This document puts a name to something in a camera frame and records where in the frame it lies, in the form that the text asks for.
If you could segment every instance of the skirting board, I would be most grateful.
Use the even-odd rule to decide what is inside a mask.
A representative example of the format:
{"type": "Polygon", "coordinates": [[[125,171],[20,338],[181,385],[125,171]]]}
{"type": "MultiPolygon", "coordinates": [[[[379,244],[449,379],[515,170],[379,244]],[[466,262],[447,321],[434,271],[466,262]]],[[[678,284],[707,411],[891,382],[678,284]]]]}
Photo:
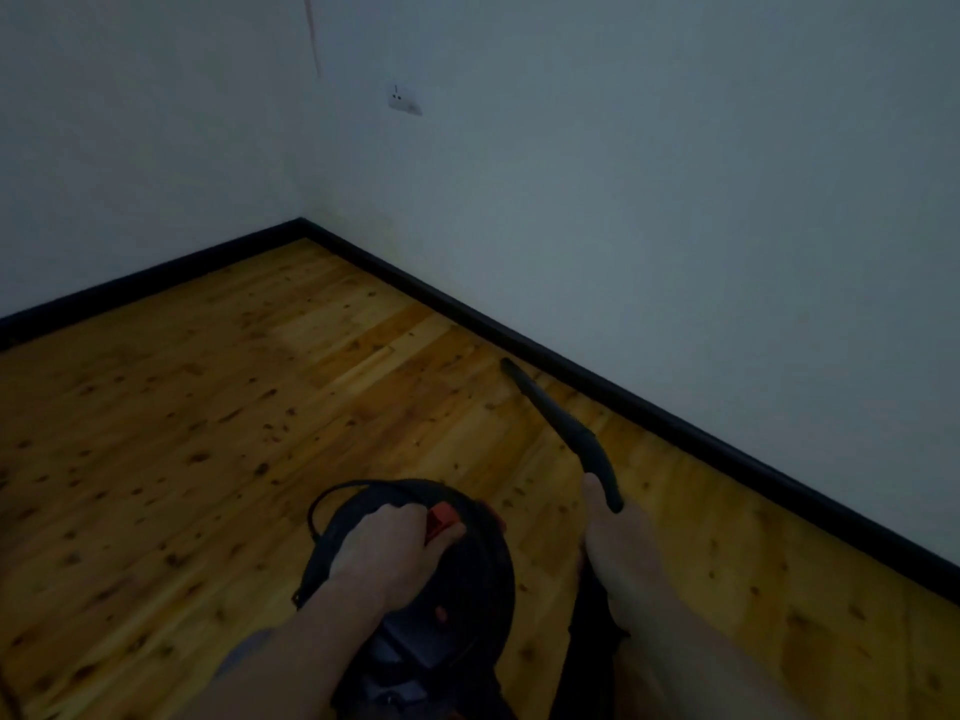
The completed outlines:
{"type": "Polygon", "coordinates": [[[960,567],[304,218],[0,318],[0,351],[301,238],[323,246],[931,592],[960,605],[960,567]]]}
{"type": "Polygon", "coordinates": [[[304,219],[304,236],[607,409],[960,605],[960,566],[304,219]]]}
{"type": "Polygon", "coordinates": [[[102,285],[74,292],[49,303],[0,318],[0,351],[78,324],[88,318],[139,301],[195,277],[234,265],[248,257],[288,245],[304,237],[299,219],[277,224],[199,252],[177,257],[102,285]]]}

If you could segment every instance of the hand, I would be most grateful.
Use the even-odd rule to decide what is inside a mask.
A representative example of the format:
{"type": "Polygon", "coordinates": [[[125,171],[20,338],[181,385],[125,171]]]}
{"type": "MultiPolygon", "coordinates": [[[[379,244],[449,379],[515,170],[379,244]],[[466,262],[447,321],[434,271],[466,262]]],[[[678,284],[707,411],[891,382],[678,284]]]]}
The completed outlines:
{"type": "Polygon", "coordinates": [[[582,480],[586,506],[586,554],[609,596],[610,610],[624,629],[631,615],[649,601],[672,597],[650,517],[637,503],[624,501],[620,512],[607,507],[603,486],[587,472],[582,480]]]}
{"type": "Polygon", "coordinates": [[[424,545],[426,514],[426,507],[411,503],[384,505],[365,515],[343,540],[330,579],[361,584],[382,601],[385,613],[403,609],[426,586],[444,552],[467,532],[457,523],[424,545]]]}

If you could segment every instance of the floorboard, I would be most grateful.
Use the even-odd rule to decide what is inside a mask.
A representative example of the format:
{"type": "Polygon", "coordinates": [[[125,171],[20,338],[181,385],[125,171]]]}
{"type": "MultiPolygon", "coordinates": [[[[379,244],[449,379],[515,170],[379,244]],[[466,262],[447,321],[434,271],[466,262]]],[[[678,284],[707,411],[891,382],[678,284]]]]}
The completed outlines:
{"type": "MultiPolygon", "coordinates": [[[[517,618],[498,674],[520,718],[545,718],[579,470],[501,355],[309,241],[0,354],[0,664],[26,716],[169,716],[292,613],[314,496],[416,476],[507,521],[517,618]]],[[[813,714],[960,717],[960,608],[536,380],[651,512],[682,597],[813,714]]]]}

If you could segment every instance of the vacuum cleaner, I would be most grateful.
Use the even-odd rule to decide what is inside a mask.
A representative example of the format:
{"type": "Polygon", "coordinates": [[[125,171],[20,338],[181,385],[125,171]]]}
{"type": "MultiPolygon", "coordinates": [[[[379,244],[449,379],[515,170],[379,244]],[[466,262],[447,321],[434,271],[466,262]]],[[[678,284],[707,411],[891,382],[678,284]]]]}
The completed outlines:
{"type": "MultiPolygon", "coordinates": [[[[584,472],[600,478],[606,504],[619,512],[617,477],[593,432],[561,409],[510,359],[501,368],[557,431],[584,472]]],[[[294,593],[297,609],[330,577],[344,538],[383,505],[428,508],[426,543],[458,521],[466,533],[440,559],[414,601],[387,614],[354,657],[333,695],[342,718],[515,720],[494,668],[514,618],[513,563],[505,525],[487,504],[430,480],[352,480],[322,492],[307,510],[314,549],[294,593]],[[361,490],[334,512],[323,532],[313,522],[317,506],[334,491],[361,490]]],[[[609,718],[613,712],[613,655],[624,636],[607,594],[586,555],[570,626],[570,643],[551,720],[609,718]]]]}

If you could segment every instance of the electrical outlet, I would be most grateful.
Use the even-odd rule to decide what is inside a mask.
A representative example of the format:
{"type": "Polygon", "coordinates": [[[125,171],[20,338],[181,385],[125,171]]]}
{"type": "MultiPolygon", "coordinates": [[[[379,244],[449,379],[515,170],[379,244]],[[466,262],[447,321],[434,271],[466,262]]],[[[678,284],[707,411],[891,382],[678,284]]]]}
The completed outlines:
{"type": "Polygon", "coordinates": [[[409,88],[404,88],[396,83],[390,85],[390,91],[387,97],[387,106],[394,111],[403,111],[412,116],[423,116],[420,104],[417,103],[417,95],[409,88]]]}

